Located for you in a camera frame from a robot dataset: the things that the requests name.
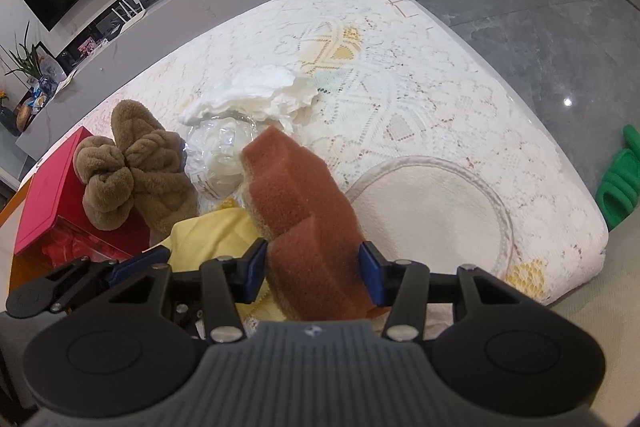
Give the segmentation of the yellow microfiber cloth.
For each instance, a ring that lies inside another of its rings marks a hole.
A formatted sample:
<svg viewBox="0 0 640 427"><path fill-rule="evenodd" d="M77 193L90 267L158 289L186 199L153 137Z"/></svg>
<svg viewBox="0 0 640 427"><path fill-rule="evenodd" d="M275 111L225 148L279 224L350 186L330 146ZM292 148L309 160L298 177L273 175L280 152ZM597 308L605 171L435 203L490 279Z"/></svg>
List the yellow microfiber cloth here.
<svg viewBox="0 0 640 427"><path fill-rule="evenodd" d="M248 212L241 207L216 209L176 223L160 245L170 251L172 271L196 271L202 263L220 256L239 258L258 239ZM267 282L254 303L237 305L243 324L249 329L261 321L283 322L285 315L273 299Z"/></svg>

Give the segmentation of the brown flower-shaped sponge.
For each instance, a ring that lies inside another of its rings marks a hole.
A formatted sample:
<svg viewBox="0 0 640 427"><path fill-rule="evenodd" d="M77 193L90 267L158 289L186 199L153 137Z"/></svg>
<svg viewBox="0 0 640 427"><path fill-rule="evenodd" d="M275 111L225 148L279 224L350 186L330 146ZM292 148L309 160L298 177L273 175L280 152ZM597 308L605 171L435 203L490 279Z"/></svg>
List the brown flower-shaped sponge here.
<svg viewBox="0 0 640 427"><path fill-rule="evenodd" d="M270 127L243 148L242 199L268 241L266 279L294 321L376 319L359 270L355 211L326 163Z"/></svg>

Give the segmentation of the white paper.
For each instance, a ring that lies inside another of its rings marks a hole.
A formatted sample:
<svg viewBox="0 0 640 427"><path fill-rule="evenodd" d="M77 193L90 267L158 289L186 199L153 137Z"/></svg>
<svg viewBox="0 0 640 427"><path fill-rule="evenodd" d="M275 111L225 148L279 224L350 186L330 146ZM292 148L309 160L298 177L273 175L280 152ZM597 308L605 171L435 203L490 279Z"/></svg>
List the white paper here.
<svg viewBox="0 0 640 427"><path fill-rule="evenodd" d="M207 88L179 115L186 127L196 127L210 118L237 113L256 122L278 124L294 134L298 113L314 104L318 88L310 77L280 65L241 69L234 76Z"/></svg>

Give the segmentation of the clear bubble wrap bag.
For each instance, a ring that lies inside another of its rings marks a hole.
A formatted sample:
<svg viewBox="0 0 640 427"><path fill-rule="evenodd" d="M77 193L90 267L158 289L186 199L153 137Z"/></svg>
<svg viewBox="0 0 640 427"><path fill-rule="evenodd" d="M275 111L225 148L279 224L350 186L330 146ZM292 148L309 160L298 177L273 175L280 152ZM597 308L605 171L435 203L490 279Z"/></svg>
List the clear bubble wrap bag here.
<svg viewBox="0 0 640 427"><path fill-rule="evenodd" d="M232 195L243 181L241 152L257 135L256 122L236 112L191 127L184 148L184 172L196 191L211 200Z"/></svg>

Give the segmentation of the red box lid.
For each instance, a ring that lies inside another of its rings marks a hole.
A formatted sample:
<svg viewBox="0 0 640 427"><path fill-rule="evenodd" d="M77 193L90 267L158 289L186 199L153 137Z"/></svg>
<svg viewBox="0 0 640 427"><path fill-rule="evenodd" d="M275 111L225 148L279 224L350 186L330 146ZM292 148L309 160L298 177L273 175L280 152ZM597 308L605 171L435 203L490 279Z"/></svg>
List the red box lid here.
<svg viewBox="0 0 640 427"><path fill-rule="evenodd" d="M14 244L17 256L32 256L57 268L83 257L126 261L149 248L150 229L137 211L114 231L100 231L87 218L82 207L85 187L74 173L73 156L90 135L78 128L32 176Z"/></svg>

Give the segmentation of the white lace tablecloth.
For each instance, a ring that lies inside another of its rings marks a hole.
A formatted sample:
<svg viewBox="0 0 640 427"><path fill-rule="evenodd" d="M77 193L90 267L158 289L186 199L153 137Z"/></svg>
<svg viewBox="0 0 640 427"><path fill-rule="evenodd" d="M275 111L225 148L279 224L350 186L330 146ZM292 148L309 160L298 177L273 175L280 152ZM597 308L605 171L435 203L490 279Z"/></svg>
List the white lace tablecloth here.
<svg viewBox="0 0 640 427"><path fill-rule="evenodd" d="M603 268L608 230L573 165L495 69L414 0L271 0L209 29L118 89L58 139L109 134L119 100L168 129L250 66L299 70L318 94L299 138L341 188L396 157L442 158L480 176L511 218L506 278L553 303Z"/></svg>

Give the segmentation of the brown knotted plush cushion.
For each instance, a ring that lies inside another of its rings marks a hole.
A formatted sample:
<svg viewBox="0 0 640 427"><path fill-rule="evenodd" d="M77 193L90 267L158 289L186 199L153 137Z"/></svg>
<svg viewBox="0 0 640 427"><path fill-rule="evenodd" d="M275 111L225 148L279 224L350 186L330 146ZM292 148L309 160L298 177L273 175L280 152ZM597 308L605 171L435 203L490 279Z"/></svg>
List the brown knotted plush cushion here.
<svg viewBox="0 0 640 427"><path fill-rule="evenodd" d="M85 187L82 207L94 227L113 231L137 210L160 239L198 215L198 194L184 172L184 141L143 104L122 100L111 115L113 136L91 135L76 147L73 167Z"/></svg>

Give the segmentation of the green plastic slipper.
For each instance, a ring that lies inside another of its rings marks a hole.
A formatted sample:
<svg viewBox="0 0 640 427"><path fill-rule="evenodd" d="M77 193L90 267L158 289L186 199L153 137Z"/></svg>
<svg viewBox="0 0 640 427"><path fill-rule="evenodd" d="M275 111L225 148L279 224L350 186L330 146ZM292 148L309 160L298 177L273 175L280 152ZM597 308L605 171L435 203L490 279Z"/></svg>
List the green plastic slipper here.
<svg viewBox="0 0 640 427"><path fill-rule="evenodd" d="M596 193L596 202L609 230L620 225L639 204L639 132L627 124L623 137L625 147L606 169Z"/></svg>

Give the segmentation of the potted green plant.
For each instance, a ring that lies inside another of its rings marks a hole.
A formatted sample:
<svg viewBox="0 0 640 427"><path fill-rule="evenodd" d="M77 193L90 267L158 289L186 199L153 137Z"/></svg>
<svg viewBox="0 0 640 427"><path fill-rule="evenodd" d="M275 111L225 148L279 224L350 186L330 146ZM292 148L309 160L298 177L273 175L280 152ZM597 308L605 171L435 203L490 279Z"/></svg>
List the potted green plant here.
<svg viewBox="0 0 640 427"><path fill-rule="evenodd" d="M6 75L17 74L39 80L42 77L37 46L28 42L30 24L27 24L21 41L14 40L14 49L1 47L1 60L8 68Z"/></svg>

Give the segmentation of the grey tv console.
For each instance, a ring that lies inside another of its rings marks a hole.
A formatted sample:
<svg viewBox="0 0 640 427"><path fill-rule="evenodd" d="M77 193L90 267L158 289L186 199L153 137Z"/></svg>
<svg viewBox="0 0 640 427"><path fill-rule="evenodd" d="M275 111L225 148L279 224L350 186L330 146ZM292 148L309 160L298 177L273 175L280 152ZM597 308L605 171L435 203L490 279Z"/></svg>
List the grey tv console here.
<svg viewBox="0 0 640 427"><path fill-rule="evenodd" d="M70 87L41 109L16 145L39 159L108 96L179 46L269 0L162 0L83 61Z"/></svg>

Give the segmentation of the white wifi router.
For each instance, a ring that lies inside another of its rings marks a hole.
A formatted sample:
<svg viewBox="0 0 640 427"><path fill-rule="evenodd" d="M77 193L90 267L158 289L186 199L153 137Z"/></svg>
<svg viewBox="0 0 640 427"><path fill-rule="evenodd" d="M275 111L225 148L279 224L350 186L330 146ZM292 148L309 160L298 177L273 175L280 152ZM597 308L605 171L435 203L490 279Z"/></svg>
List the white wifi router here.
<svg viewBox="0 0 640 427"><path fill-rule="evenodd" d="M146 9L141 0L117 0L111 6L111 11L126 24L142 17Z"/></svg>

